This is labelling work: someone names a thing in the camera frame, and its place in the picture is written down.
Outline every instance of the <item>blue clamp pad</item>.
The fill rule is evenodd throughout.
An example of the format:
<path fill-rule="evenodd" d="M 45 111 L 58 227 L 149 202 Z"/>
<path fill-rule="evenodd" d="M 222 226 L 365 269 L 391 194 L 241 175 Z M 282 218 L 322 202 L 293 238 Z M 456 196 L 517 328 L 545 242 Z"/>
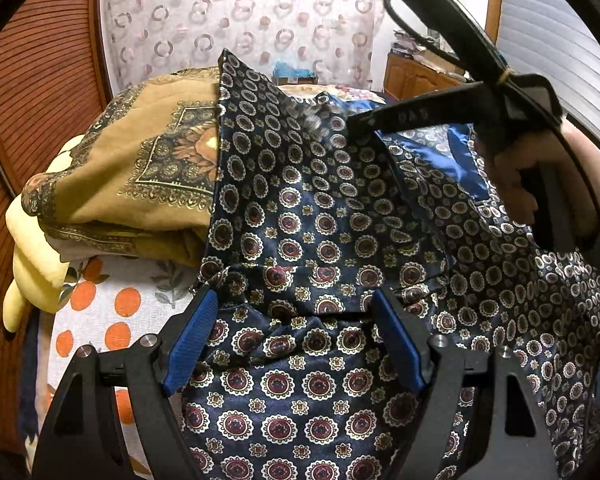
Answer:
<path fill-rule="evenodd" d="M 208 290 L 169 354 L 168 372 L 162 383 L 168 396 L 189 381 L 217 317 L 218 296 Z"/>
<path fill-rule="evenodd" d="M 421 319 L 405 311 L 391 290 L 378 288 L 374 292 L 371 313 L 400 384 L 417 396 L 433 374 L 429 331 Z"/>

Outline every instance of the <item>orange polka dot fabric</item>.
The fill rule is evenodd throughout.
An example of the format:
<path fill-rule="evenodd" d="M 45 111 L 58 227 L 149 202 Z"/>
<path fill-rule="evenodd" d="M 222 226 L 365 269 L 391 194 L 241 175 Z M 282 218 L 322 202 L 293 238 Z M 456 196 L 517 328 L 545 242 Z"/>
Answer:
<path fill-rule="evenodd" d="M 157 333 L 192 295 L 196 272 L 173 262 L 95 256 L 71 262 L 54 320 L 48 385 L 55 391 L 75 351 L 91 344 L 98 352 L 128 348 L 146 333 Z M 171 397 L 179 416 L 180 401 Z M 126 388 L 116 389 L 118 416 L 136 474 L 151 478 Z"/>

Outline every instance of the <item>wooden cabinet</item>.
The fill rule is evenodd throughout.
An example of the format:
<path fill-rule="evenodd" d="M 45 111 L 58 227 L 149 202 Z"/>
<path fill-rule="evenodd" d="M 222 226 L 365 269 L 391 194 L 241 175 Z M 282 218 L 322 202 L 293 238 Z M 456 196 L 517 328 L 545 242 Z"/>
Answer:
<path fill-rule="evenodd" d="M 387 56 L 384 91 L 397 99 L 407 99 L 458 84 L 458 80 L 413 59 L 395 54 Z"/>

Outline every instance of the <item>blue satin fabric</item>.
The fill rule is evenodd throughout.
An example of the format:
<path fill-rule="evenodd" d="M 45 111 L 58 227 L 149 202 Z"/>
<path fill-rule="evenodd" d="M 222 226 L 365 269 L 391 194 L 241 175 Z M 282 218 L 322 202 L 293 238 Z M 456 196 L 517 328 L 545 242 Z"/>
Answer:
<path fill-rule="evenodd" d="M 334 101 L 344 107 L 350 114 L 373 110 L 382 106 L 380 103 L 368 100 L 343 102 L 337 98 Z M 471 126 L 468 124 L 450 124 L 446 131 L 451 156 L 439 152 L 430 146 L 425 146 L 416 140 L 400 138 L 409 149 L 433 167 L 438 168 L 446 176 L 454 179 L 474 200 L 487 200 L 489 193 L 487 184 L 478 174 L 469 146 L 467 145 Z"/>

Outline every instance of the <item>metal bolt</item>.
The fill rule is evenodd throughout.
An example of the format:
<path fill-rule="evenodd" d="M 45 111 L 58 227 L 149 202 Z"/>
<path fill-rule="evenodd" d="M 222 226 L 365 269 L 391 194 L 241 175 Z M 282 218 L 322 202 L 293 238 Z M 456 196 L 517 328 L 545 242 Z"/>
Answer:
<path fill-rule="evenodd" d="M 91 345 L 82 345 L 75 351 L 75 354 L 80 357 L 87 357 L 91 354 Z"/>
<path fill-rule="evenodd" d="M 140 344 L 147 348 L 151 348 L 158 342 L 158 336 L 155 334 L 144 334 L 140 338 Z"/>
<path fill-rule="evenodd" d="M 498 346 L 496 352 L 500 357 L 504 357 L 505 359 L 511 359 L 513 357 L 513 352 L 508 346 Z"/>
<path fill-rule="evenodd" d="M 431 346 L 435 346 L 436 348 L 444 348 L 449 345 L 449 339 L 442 334 L 435 334 L 429 337 L 429 344 Z"/>

